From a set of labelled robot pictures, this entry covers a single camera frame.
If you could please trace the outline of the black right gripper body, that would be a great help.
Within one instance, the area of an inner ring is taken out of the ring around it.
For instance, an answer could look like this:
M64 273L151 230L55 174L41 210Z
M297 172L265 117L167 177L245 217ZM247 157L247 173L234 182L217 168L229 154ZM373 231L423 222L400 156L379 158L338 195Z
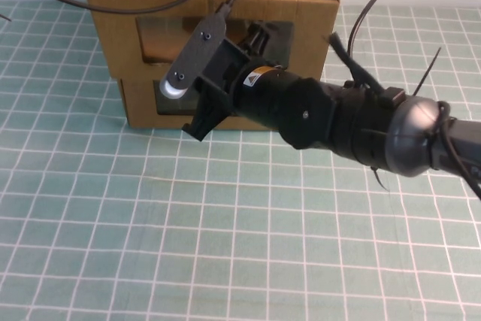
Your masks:
M186 90L198 93L190 123L183 131L201 141L222 121L236 114L234 91L254 69L275 67L278 61L265 58L278 40L276 23L253 22L238 43L225 36L226 26L202 26L182 50L182 81Z

